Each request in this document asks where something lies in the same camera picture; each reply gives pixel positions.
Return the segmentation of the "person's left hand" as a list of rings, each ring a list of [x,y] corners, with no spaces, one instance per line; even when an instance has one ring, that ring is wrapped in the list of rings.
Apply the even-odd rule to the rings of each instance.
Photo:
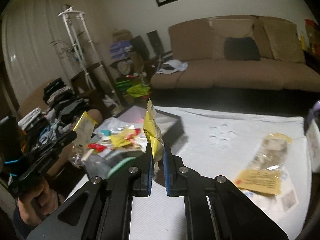
[[[59,207],[59,201],[57,193],[42,178],[38,185],[17,198],[17,206],[21,219],[34,228]]]

